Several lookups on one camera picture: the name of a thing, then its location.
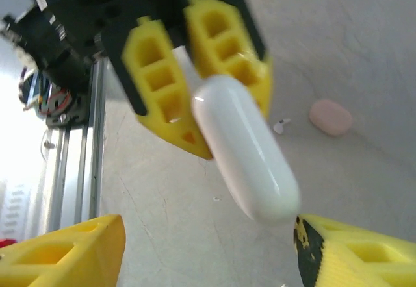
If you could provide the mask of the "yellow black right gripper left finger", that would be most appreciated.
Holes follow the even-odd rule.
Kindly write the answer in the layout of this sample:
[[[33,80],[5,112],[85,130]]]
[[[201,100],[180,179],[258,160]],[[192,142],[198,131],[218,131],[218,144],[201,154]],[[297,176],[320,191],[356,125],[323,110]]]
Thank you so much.
[[[126,235],[109,214],[0,248],[0,287],[116,287]]]

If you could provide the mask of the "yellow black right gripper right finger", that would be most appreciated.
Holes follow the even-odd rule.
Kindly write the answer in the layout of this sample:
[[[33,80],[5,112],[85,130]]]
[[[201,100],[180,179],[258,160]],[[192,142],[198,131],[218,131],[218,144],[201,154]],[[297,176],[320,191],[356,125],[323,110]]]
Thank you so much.
[[[416,287],[416,243],[311,214],[294,224],[303,287]]]

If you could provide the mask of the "white stem earbud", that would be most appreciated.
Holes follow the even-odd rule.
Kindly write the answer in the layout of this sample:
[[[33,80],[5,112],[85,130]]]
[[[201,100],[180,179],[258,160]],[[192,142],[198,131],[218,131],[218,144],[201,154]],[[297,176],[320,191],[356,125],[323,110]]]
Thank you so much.
[[[284,133],[284,126],[291,122],[290,118],[281,119],[277,123],[274,124],[273,130],[276,134],[283,134]]]

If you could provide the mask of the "white rounded rectangular earbud case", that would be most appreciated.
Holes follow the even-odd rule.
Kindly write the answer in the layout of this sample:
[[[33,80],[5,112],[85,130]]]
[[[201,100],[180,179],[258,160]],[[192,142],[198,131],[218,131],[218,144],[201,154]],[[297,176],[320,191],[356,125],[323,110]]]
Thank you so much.
[[[191,87],[191,111],[239,208],[267,225],[300,210],[297,180],[248,89],[229,75],[201,78],[184,47],[173,51]]]

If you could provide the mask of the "pink earbud case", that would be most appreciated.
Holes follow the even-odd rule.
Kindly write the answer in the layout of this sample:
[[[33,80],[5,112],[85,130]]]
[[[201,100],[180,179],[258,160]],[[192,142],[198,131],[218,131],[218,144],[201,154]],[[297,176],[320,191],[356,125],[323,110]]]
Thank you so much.
[[[309,111],[310,122],[329,136],[342,136],[351,128],[351,113],[329,99],[314,102]]]

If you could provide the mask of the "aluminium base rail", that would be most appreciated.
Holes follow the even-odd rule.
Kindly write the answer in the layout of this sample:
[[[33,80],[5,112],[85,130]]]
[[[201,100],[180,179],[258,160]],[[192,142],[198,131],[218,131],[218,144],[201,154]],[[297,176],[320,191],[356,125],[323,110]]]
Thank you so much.
[[[105,72],[100,60],[92,72],[87,121],[81,127],[49,129],[44,191],[45,218],[39,233],[99,216],[105,124]]]

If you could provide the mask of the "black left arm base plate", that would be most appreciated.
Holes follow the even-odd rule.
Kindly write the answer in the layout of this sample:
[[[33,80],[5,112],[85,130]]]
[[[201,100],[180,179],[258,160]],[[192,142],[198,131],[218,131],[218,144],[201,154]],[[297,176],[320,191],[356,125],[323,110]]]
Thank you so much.
[[[45,73],[23,68],[19,100],[24,111],[34,110],[49,128],[80,126],[88,120],[90,93],[76,92],[52,83]]]

